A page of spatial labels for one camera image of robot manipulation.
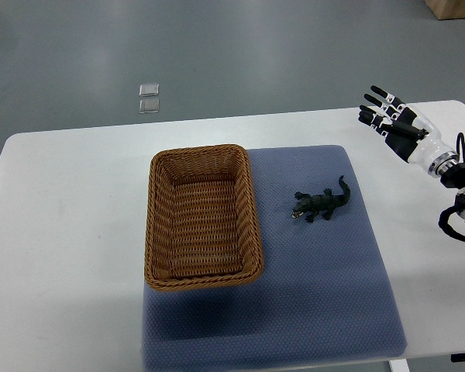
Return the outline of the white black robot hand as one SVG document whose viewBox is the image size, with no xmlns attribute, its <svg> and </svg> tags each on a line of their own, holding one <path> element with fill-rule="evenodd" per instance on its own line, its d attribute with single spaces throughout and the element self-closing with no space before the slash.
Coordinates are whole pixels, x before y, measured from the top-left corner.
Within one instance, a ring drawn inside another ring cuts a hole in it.
<svg viewBox="0 0 465 372">
<path fill-rule="evenodd" d="M 364 98 L 359 121 L 384 138 L 386 145 L 408 164 L 420 166 L 431 177 L 441 177 L 457 165 L 460 155 L 442 141 L 440 131 L 412 105 L 378 86 Z"/>
</svg>

